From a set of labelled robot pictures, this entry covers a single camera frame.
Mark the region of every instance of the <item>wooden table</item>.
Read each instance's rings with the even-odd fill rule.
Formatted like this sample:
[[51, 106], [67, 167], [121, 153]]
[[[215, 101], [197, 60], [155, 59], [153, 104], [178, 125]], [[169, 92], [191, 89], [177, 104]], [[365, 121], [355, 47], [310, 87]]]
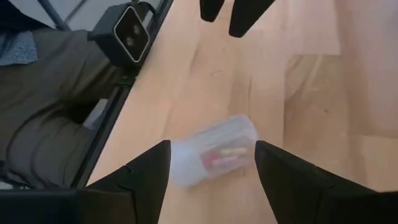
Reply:
[[[377, 10], [370, 10], [372, 4]], [[394, 20], [389, 8], [396, 5], [394, 0], [276, 0], [244, 38], [234, 39], [228, 36], [231, 0], [212, 24], [200, 20], [198, 1], [175, 0], [89, 183], [162, 139], [185, 138], [246, 114], [263, 140], [369, 187], [398, 189], [398, 181], [377, 174], [397, 167], [391, 159], [397, 155], [398, 127], [383, 126], [385, 114], [376, 116], [379, 121], [365, 116], [369, 107], [361, 102], [371, 100], [355, 85], [364, 74], [377, 72], [396, 79], [398, 57], [390, 57], [397, 56], [398, 45], [389, 45], [397, 40], [397, 26], [379, 28]], [[383, 48], [369, 40], [372, 35]], [[358, 63], [371, 63], [373, 52], [381, 65]], [[375, 97], [397, 103], [397, 92], [378, 91]], [[365, 114], [358, 119], [373, 123], [356, 126], [357, 111]], [[375, 152], [374, 146], [386, 149]], [[389, 159], [388, 166], [380, 166], [383, 159]], [[252, 161], [189, 189], [170, 180], [159, 223], [275, 223], [275, 218]]]

